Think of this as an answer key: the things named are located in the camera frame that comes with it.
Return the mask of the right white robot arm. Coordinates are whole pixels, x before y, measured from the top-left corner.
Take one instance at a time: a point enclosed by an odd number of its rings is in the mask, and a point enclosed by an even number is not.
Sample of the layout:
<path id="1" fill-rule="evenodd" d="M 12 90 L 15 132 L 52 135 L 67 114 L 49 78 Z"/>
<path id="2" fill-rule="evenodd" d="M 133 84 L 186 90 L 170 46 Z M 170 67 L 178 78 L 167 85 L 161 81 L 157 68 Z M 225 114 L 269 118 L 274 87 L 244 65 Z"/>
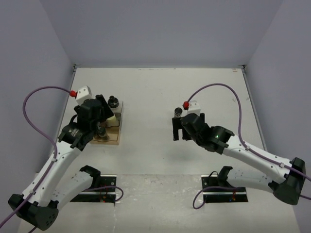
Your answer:
<path id="1" fill-rule="evenodd" d="M 230 192 L 235 194 L 249 187 L 272 193 L 279 201 L 297 205 L 305 182 L 305 162 L 270 154 L 254 146 L 248 146 L 232 131 L 221 126 L 208 126 L 205 115 L 191 113 L 173 117 L 173 139 L 192 140 L 209 152 L 215 152 L 244 162 L 256 169 L 244 172 L 224 166 L 216 177 L 208 180 L 203 192 Z"/>

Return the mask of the black lid pepper jar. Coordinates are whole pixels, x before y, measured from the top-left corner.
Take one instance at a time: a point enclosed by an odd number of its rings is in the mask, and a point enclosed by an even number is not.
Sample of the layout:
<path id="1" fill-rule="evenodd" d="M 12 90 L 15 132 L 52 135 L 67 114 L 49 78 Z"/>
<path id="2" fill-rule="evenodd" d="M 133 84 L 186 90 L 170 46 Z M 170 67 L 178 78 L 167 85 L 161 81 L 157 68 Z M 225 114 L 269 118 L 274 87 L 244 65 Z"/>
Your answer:
<path id="1" fill-rule="evenodd" d="M 106 140 L 106 139 L 107 139 L 107 134 L 106 134 L 106 129 L 105 129 L 105 128 L 100 127 L 100 128 L 98 129 L 97 138 L 98 138 L 99 140 Z"/>
<path id="2" fill-rule="evenodd" d="M 180 108 L 180 107 L 176 107 L 174 109 L 174 118 L 179 118 L 182 116 L 182 113 L 183 113 L 183 109 Z"/>

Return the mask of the black-knob bottle white contents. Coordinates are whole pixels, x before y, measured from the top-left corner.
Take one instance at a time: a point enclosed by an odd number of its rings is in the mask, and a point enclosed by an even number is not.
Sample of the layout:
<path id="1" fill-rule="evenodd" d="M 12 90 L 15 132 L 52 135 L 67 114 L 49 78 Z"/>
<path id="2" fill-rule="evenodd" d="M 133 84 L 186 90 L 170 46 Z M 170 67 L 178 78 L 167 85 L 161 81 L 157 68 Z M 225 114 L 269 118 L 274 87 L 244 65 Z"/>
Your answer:
<path id="1" fill-rule="evenodd" d="M 115 96 L 110 96 L 107 103 L 111 109 L 117 108 L 120 104 L 118 98 Z"/>

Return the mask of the black lid pepper jar front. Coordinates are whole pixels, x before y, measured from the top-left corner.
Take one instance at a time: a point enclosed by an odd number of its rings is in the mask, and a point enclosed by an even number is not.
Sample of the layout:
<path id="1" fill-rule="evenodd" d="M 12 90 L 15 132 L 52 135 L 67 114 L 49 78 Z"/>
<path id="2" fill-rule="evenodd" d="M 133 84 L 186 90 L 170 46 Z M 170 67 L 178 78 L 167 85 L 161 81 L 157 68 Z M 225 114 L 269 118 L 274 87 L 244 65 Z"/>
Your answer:
<path id="1" fill-rule="evenodd" d="M 100 128 L 98 129 L 97 138 L 98 138 L 99 140 L 106 140 L 106 139 L 107 139 L 107 134 L 106 134 L 106 129 L 105 129 L 105 128 L 100 127 Z"/>

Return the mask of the yellow lid spice bottle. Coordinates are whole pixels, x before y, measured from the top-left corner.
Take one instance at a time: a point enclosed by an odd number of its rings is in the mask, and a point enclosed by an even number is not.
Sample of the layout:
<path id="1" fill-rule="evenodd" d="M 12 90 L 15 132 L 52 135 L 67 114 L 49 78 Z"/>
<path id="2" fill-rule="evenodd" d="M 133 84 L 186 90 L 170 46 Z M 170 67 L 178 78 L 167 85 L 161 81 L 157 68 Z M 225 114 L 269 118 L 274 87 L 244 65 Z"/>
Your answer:
<path id="1" fill-rule="evenodd" d="M 117 120 L 116 116 L 109 117 L 105 122 L 107 128 L 119 126 L 119 121 Z"/>

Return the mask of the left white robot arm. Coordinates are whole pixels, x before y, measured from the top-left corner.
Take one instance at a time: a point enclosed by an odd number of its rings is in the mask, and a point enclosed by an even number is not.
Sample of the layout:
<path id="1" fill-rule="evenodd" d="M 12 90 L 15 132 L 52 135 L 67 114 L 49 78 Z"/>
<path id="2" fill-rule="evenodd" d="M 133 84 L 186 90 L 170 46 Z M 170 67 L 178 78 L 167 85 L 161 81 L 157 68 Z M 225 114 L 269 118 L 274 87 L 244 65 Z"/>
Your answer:
<path id="1" fill-rule="evenodd" d="M 76 115 L 62 129 L 46 164 L 21 194 L 13 194 L 8 200 L 14 215 L 42 231 L 55 222 L 59 211 L 75 196 L 101 185 L 99 171 L 84 166 L 63 189 L 56 188 L 71 163 L 98 133 L 99 125 L 114 115 L 103 95 L 76 100 Z"/>

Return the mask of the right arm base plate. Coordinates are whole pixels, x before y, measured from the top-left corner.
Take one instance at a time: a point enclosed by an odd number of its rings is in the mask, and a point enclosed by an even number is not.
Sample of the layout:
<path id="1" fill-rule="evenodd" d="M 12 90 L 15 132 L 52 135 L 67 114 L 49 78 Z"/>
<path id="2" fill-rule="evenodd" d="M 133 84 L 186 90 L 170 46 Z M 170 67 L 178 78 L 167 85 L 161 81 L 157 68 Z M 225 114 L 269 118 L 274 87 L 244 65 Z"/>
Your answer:
<path id="1" fill-rule="evenodd" d="M 221 186 L 217 181 L 217 175 L 201 176 L 202 188 L 210 186 Z M 246 188 L 242 187 L 238 191 L 225 191 L 222 189 L 211 189 L 203 192 L 205 203 L 236 203 L 248 202 Z"/>

